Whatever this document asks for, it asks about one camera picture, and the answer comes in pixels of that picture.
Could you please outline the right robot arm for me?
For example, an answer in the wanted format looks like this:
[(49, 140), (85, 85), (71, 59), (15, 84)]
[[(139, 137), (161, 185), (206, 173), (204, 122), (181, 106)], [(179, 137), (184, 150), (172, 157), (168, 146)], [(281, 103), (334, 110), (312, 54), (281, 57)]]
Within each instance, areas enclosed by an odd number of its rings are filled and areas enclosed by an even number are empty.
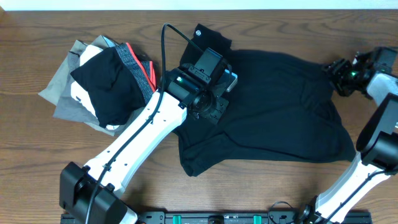
[(352, 208), (377, 184), (397, 174), (397, 47), (376, 47), (324, 67), (340, 96), (361, 92), (377, 104), (356, 142), (357, 153), (339, 179), (296, 215), (294, 223), (371, 223)]

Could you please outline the black t-shirt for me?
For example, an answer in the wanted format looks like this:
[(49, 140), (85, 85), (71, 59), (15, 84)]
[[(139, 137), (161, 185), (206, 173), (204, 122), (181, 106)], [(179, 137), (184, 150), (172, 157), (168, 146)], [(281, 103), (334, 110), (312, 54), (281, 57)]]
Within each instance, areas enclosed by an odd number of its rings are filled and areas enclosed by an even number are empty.
[(232, 41), (198, 24), (181, 63), (211, 48), (231, 64), (238, 82), (225, 94), (216, 124), (188, 116), (175, 129), (180, 163), (196, 177), (228, 159), (327, 163), (351, 161), (353, 142), (331, 97), (322, 65), (277, 52), (232, 50)]

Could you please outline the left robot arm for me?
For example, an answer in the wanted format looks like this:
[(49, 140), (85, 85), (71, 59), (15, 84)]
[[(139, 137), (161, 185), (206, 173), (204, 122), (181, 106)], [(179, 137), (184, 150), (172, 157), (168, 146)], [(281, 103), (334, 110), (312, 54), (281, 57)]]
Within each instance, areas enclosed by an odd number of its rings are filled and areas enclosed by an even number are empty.
[(227, 60), (207, 48), (196, 64), (164, 73), (162, 86), (125, 131), (83, 167), (70, 162), (60, 174), (60, 206), (72, 223), (135, 223), (121, 196), (159, 143), (187, 118), (216, 124), (237, 82)]

